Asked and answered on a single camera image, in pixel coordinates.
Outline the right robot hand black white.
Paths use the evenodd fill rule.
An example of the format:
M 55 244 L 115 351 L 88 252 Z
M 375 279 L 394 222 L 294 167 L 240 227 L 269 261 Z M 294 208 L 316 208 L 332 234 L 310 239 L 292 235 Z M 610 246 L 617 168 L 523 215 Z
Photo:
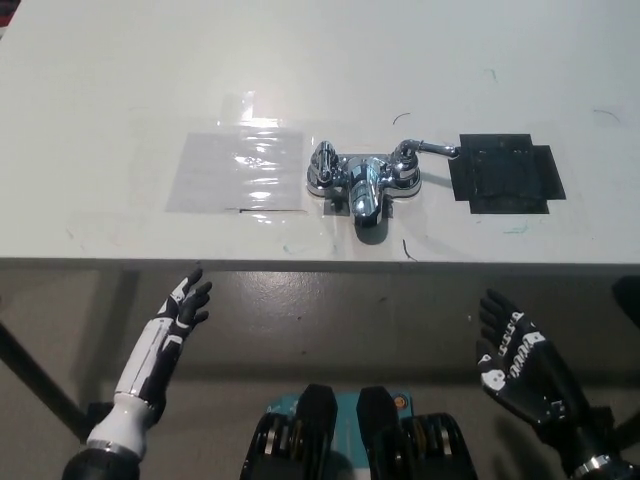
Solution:
M 543 443 L 593 449 L 598 434 L 582 388 L 553 342 L 506 296 L 480 300 L 477 368 L 491 399 L 530 425 Z

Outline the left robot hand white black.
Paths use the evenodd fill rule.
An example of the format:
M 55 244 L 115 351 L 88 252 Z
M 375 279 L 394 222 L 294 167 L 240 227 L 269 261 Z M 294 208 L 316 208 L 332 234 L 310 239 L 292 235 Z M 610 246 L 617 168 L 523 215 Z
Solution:
M 202 276 L 198 268 L 184 277 L 146 323 L 116 385 L 117 394 L 149 405 L 164 401 L 186 339 L 209 316 L 205 306 L 212 283 L 203 283 Z

